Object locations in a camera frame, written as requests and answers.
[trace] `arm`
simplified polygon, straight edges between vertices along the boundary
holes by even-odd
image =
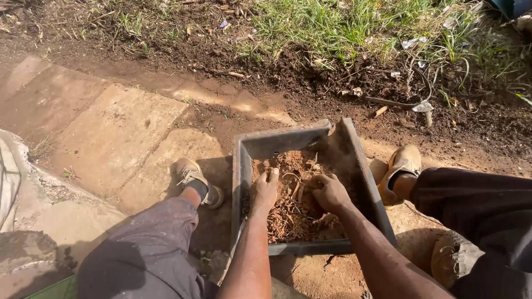
[[[257,194],[217,298],[271,298],[268,226],[266,218],[275,204],[279,169],[264,172],[256,182]]]
[[[314,197],[340,219],[374,298],[454,298],[386,240],[353,205],[335,175],[313,179],[323,184],[313,191]]]

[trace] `tan sneaker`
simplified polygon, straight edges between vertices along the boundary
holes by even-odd
[[[415,145],[407,144],[392,154],[388,164],[388,172],[377,186],[380,198],[383,200],[384,207],[387,210],[404,203],[403,198],[398,198],[397,195],[389,189],[390,179],[400,170],[416,177],[421,173],[421,154]]]
[[[203,176],[200,166],[188,158],[181,158],[176,162],[177,177],[181,181],[177,183],[186,185],[193,179],[197,179],[207,186],[207,194],[201,203],[209,209],[216,209],[223,203],[223,192],[220,188],[211,185]]]

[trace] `forearm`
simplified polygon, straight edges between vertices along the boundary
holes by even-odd
[[[399,253],[354,206],[338,215],[374,298],[453,298]]]
[[[271,298],[266,218],[248,218],[217,298]]]

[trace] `human hand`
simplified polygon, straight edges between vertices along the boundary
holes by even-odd
[[[266,181],[267,171],[263,172],[255,182],[255,196],[250,200],[250,215],[268,216],[271,208],[277,199],[277,181],[279,180],[279,169],[273,168],[269,175],[269,181]]]
[[[338,215],[347,207],[354,206],[344,185],[335,174],[328,173],[326,175],[313,176],[311,181],[323,184],[321,189],[313,190],[312,195],[327,212]]]

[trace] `black sock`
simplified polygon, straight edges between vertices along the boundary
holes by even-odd
[[[396,173],[394,173],[394,175],[390,178],[390,181],[388,181],[388,189],[390,189],[391,191],[394,190],[394,184],[395,184],[395,181],[398,179],[398,177],[404,173],[410,173],[408,171],[404,171],[404,170],[400,170]]]
[[[205,196],[207,195],[207,185],[205,185],[203,182],[201,182],[198,179],[193,179],[192,181],[188,182],[185,185],[186,187],[192,187],[198,192],[199,197],[203,200]]]

